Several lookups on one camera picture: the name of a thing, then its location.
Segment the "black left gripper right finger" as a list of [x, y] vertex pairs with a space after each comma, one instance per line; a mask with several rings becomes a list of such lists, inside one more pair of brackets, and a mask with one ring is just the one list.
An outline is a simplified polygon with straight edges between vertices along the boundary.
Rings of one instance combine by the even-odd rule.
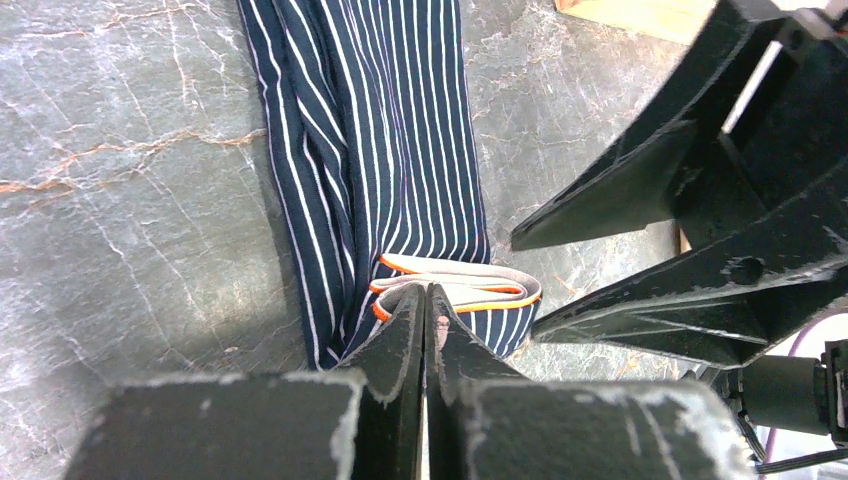
[[430, 285], [423, 313], [435, 479], [751, 479], [736, 423], [693, 381], [533, 381]]

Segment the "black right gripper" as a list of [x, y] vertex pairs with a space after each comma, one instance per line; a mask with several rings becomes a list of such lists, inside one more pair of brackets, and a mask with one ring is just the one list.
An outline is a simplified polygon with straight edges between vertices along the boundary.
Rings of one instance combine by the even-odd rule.
[[689, 166], [675, 212], [694, 248], [743, 231], [807, 195], [847, 161], [847, 23], [820, 9], [791, 13], [778, 52], [729, 132]]

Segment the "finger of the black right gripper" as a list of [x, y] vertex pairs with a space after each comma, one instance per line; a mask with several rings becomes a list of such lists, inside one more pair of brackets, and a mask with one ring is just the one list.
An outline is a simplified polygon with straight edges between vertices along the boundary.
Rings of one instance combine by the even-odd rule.
[[830, 172], [733, 234], [546, 315], [532, 337], [734, 368], [846, 305], [847, 175]]
[[678, 170], [717, 136], [768, 45], [768, 2], [717, 2], [644, 110], [573, 183], [513, 229], [512, 249], [603, 238], [673, 218]]

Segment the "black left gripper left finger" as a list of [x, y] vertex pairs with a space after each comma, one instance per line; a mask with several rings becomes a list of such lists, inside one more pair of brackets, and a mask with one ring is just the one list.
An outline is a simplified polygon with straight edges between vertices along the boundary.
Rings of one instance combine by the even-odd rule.
[[327, 371], [162, 376], [117, 388], [70, 479], [416, 479], [424, 290]]

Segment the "navy striped boxer underwear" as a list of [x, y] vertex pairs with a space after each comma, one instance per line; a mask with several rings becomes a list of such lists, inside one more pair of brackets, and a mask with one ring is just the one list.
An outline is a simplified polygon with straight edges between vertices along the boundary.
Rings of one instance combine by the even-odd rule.
[[491, 261], [454, 1], [239, 5], [283, 209], [306, 360], [339, 364], [412, 285], [442, 286], [506, 358], [541, 303]]

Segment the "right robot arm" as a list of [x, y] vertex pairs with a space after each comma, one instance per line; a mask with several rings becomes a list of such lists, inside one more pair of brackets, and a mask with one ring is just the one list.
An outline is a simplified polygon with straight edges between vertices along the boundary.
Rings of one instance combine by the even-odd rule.
[[560, 307], [543, 343], [700, 364], [753, 423], [847, 441], [847, 353], [767, 352], [847, 304], [847, 20], [718, 2], [632, 124], [512, 232], [516, 250], [671, 220], [690, 248]]

